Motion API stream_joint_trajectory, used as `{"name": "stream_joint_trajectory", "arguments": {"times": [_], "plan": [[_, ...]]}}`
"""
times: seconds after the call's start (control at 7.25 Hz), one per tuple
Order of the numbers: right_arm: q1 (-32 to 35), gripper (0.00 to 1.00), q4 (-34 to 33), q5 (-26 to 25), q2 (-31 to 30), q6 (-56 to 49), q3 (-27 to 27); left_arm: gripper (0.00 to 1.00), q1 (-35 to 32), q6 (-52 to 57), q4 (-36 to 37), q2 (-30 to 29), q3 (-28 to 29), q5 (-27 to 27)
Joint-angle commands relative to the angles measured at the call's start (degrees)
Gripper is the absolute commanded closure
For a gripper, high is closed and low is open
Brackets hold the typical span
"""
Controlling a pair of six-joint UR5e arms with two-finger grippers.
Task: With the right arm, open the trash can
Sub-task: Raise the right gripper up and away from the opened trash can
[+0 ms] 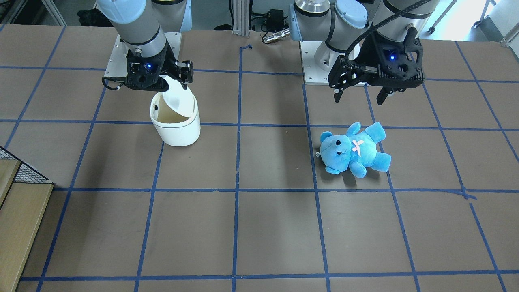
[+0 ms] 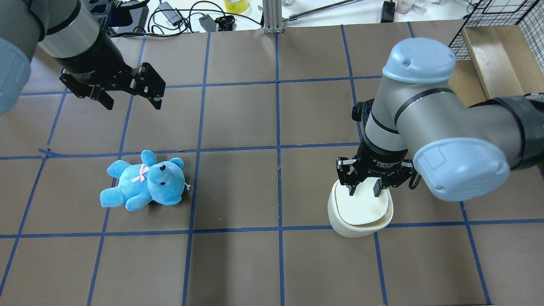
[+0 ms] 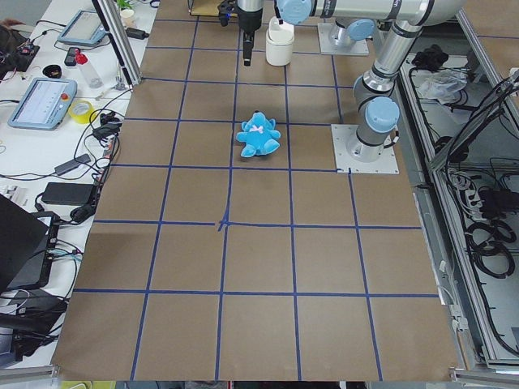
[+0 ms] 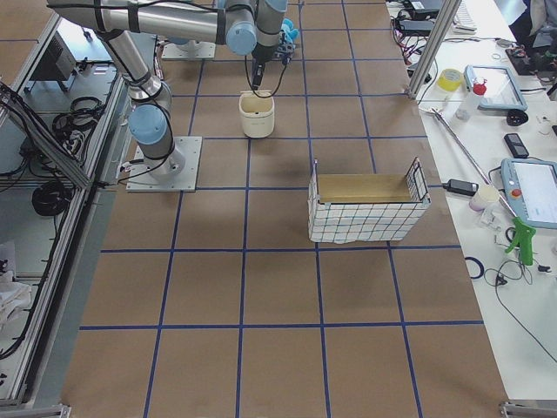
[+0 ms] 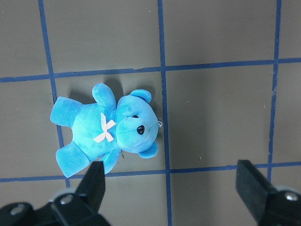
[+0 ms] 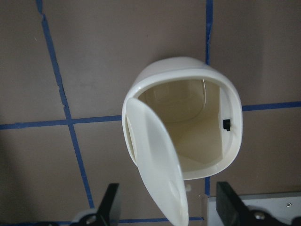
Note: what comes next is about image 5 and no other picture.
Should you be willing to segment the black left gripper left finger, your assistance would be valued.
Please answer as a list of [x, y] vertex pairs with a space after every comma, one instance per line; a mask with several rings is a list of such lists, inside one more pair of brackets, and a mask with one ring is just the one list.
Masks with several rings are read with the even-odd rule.
[[104, 193], [103, 162], [94, 161], [75, 191], [57, 196], [51, 210], [61, 226], [109, 226], [110, 223], [98, 213]]

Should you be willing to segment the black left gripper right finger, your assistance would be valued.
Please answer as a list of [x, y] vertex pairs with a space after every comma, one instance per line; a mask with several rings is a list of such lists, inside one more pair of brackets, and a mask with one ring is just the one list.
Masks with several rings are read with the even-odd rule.
[[272, 185], [249, 160], [237, 162], [236, 191], [258, 226], [301, 224], [301, 193]]

